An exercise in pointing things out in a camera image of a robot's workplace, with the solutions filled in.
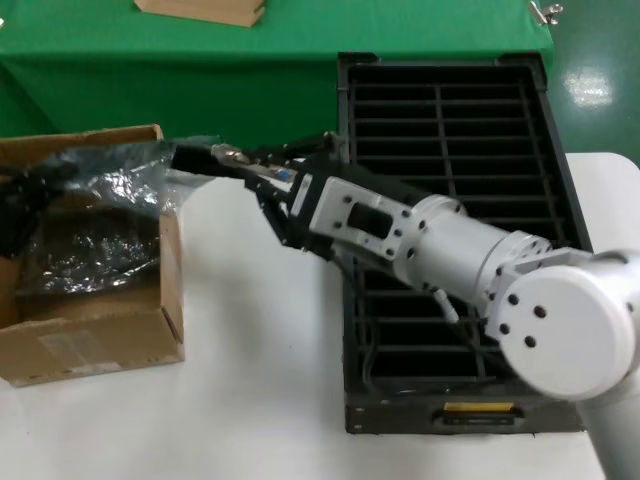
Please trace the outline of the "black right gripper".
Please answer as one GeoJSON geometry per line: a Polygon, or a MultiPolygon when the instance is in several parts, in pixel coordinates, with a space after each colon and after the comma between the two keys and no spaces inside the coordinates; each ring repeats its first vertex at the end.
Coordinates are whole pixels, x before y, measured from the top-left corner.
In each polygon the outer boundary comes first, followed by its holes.
{"type": "Polygon", "coordinates": [[[427,194],[330,154],[335,132],[248,151],[256,164],[285,164],[288,193],[267,180],[245,180],[279,242],[327,260],[344,250],[364,261],[407,261],[422,250],[427,194]]]}

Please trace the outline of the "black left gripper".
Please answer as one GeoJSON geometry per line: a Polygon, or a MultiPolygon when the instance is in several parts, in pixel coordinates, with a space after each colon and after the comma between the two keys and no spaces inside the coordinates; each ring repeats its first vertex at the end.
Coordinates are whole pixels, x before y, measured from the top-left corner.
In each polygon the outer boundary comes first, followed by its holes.
{"type": "Polygon", "coordinates": [[[26,169],[1,167],[1,256],[15,258],[39,225],[44,211],[34,198],[64,194],[64,166],[42,164],[26,169]]]}

